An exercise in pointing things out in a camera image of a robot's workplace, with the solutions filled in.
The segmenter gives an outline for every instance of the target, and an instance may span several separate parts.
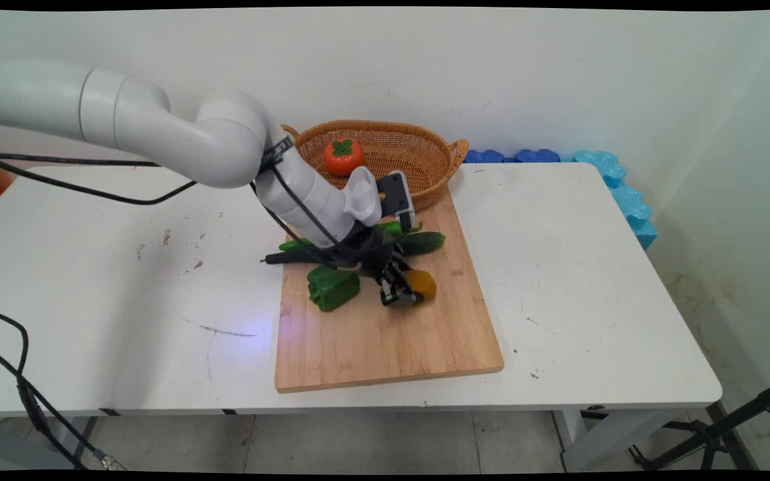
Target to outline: basket handle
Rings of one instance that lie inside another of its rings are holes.
[[[290,133],[291,136],[293,136],[293,140],[296,140],[296,137],[299,137],[299,132],[296,132],[295,128],[290,127],[290,125],[281,124],[281,128],[286,130],[288,133]]]
[[[462,165],[462,161],[465,160],[465,156],[468,155],[468,140],[459,139],[450,145],[450,150],[456,150],[453,154],[453,162],[450,164],[450,172],[456,172],[457,168]]]

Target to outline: white wall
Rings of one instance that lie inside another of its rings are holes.
[[[6,57],[152,80],[187,118],[238,88],[299,131],[360,118],[508,155],[610,150],[654,208],[651,259],[727,407],[770,385],[770,11],[0,12]],[[0,150],[122,156],[10,128]],[[743,437],[770,468],[765,422]]]
[[[299,131],[361,118],[415,123],[505,154],[611,150],[654,208],[768,51],[770,12],[0,12],[0,58],[149,79],[188,118],[211,89],[239,88]],[[22,150],[35,147],[53,148]]]
[[[654,219],[648,255],[724,387],[770,387],[770,54]],[[770,469],[770,414],[739,427]]]

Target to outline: blue foam block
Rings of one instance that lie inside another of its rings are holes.
[[[602,179],[609,188],[617,188],[626,176],[626,169],[618,164],[617,156],[610,152],[587,152],[578,150],[565,159],[565,162],[586,162],[599,170]]]
[[[652,241],[655,240],[655,237],[658,236],[658,231],[655,230],[650,221],[644,222],[644,225],[634,229],[634,231],[635,237],[638,238],[638,242],[641,243],[641,247],[644,247],[644,250],[647,250],[647,247],[649,247],[650,244],[652,244]]]
[[[548,149],[534,150],[522,149],[516,154],[517,162],[560,162],[560,156]]]
[[[468,150],[463,162],[465,164],[498,164],[502,160],[504,160],[504,154],[498,150],[483,150],[483,152]]]
[[[611,195],[614,196],[617,205],[620,205],[620,210],[623,211],[632,229],[640,228],[652,215],[652,209],[644,204],[644,195],[627,186],[623,180],[620,180],[617,188],[611,189]]]
[[[564,158],[563,162],[586,162],[586,164],[596,167],[596,170],[599,170],[599,174],[602,175],[602,180],[605,180],[605,184],[611,191],[611,195],[614,196],[614,200],[617,201],[620,210],[623,211],[623,215],[626,216],[626,221],[635,232],[635,237],[638,238],[641,247],[646,250],[653,243],[655,237],[658,236],[658,231],[650,222],[652,209],[644,204],[644,195],[641,192],[630,188],[624,182],[623,177],[626,176],[626,169],[618,164],[617,156],[610,152],[578,150],[578,152]]]

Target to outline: tripod stand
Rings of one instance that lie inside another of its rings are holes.
[[[629,454],[632,455],[635,463],[638,463],[644,471],[657,471],[661,468],[665,468],[669,463],[675,462],[675,460],[687,456],[694,450],[703,447],[704,452],[700,469],[712,469],[712,461],[715,459],[715,452],[722,451],[725,453],[727,451],[727,448],[721,444],[721,436],[724,436],[739,424],[750,420],[752,417],[757,416],[757,414],[760,414],[763,411],[768,411],[768,413],[770,413],[770,387],[759,393],[759,395],[755,397],[755,399],[752,399],[752,401],[747,402],[742,407],[737,408],[735,411],[727,414],[727,416],[724,416],[715,423],[706,424],[697,420],[693,423],[671,422],[665,424],[664,427],[666,428],[690,430],[694,435],[691,436],[691,438],[682,441],[680,444],[675,445],[673,448],[670,448],[666,453],[661,454],[661,456],[658,456],[653,460],[646,459],[636,446],[629,448]],[[590,414],[592,415],[586,417],[593,418],[595,417],[593,415],[596,413]]]

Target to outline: white table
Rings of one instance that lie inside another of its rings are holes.
[[[34,171],[137,198],[186,182],[163,168]],[[277,393],[281,267],[259,260],[284,233],[247,188],[135,206],[16,180],[0,198],[0,313],[28,329],[25,374],[68,416],[553,410],[572,471],[719,399],[594,167],[465,164],[449,186],[505,357],[495,374]],[[19,345],[0,322],[0,353],[16,364]],[[578,410],[596,406],[612,413],[584,433]],[[21,415],[0,366],[0,417]]]

